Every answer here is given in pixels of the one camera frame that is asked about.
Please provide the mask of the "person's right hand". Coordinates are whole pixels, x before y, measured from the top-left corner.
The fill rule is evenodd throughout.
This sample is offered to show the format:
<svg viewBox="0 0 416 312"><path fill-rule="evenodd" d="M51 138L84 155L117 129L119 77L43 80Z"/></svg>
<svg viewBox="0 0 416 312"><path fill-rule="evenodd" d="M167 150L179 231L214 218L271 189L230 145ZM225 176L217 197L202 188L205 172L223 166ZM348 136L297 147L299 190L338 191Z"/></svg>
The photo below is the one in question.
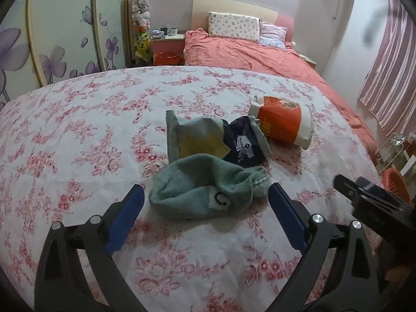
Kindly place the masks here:
<svg viewBox="0 0 416 312"><path fill-rule="evenodd" d="M382 239L376 247L377 276L380 281L404 282L415 267L415 255L402 246Z"/></svg>

